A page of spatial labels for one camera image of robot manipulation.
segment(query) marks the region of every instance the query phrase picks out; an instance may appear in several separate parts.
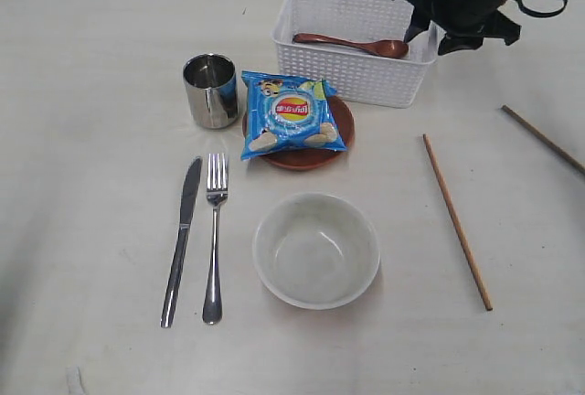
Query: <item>red plate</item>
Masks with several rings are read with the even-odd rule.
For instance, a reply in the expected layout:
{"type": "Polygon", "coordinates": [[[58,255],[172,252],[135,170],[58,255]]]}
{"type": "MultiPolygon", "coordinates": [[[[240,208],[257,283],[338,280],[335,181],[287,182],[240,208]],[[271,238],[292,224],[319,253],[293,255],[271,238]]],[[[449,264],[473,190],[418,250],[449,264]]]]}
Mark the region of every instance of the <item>red plate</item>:
{"type": "MultiPolygon", "coordinates": [[[[349,146],[354,142],[356,130],[354,126],[354,116],[351,114],[349,107],[342,101],[341,98],[330,96],[327,98],[331,114],[337,124],[337,129],[344,144],[349,146]]],[[[242,118],[241,129],[246,135],[248,129],[248,114],[244,113],[242,118]]],[[[279,151],[270,155],[262,155],[261,158],[266,162],[279,166],[280,168],[291,169],[293,171],[306,171],[308,169],[315,169],[319,166],[327,165],[331,161],[339,157],[343,152],[332,150],[320,150],[314,148],[306,148],[303,150],[279,151]]]]}

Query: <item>fork tines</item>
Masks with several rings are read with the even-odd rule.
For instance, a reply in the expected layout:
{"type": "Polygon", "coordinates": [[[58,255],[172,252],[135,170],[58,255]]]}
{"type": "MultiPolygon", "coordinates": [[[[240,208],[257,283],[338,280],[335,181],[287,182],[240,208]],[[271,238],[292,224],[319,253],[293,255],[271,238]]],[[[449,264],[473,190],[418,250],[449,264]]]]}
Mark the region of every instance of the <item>fork tines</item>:
{"type": "Polygon", "coordinates": [[[207,190],[228,189],[228,159],[224,153],[209,154],[207,162],[207,190]]]}

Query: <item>white plastic basket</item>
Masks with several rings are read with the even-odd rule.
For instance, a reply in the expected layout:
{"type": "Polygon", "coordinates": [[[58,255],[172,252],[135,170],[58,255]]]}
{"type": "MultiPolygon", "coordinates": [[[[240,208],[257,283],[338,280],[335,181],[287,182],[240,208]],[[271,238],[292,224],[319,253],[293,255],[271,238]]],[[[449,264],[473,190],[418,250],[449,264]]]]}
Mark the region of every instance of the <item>white plastic basket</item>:
{"type": "Polygon", "coordinates": [[[434,24],[409,43],[404,59],[293,43],[293,36],[309,32],[364,42],[402,39],[411,15],[412,6],[402,0],[284,0],[272,31],[281,74],[325,78],[349,101],[408,107],[437,58],[434,24]]]}

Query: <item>fork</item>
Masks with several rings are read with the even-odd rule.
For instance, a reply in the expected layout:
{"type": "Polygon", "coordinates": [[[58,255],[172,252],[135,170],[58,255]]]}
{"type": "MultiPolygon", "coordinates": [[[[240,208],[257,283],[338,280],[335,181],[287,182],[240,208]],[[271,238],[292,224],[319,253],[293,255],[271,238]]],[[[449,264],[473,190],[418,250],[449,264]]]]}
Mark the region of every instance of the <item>fork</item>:
{"type": "Polygon", "coordinates": [[[207,289],[203,303],[203,321],[214,325],[221,320],[221,290],[219,286],[218,239],[219,209],[228,199],[228,159],[222,154],[210,154],[207,163],[207,202],[213,207],[213,236],[207,289]]]}

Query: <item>wooden spoon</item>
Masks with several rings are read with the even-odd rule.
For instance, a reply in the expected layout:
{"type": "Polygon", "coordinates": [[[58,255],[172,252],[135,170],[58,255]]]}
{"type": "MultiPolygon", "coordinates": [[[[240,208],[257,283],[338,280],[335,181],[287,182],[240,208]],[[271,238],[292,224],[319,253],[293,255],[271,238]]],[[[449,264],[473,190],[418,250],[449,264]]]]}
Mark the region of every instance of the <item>wooden spoon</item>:
{"type": "Polygon", "coordinates": [[[319,34],[300,33],[292,38],[295,43],[331,43],[334,45],[349,46],[361,49],[369,54],[386,57],[387,59],[401,59],[409,53],[409,45],[401,40],[379,40],[371,43],[356,43],[355,41],[343,40],[322,36],[319,34]]]}

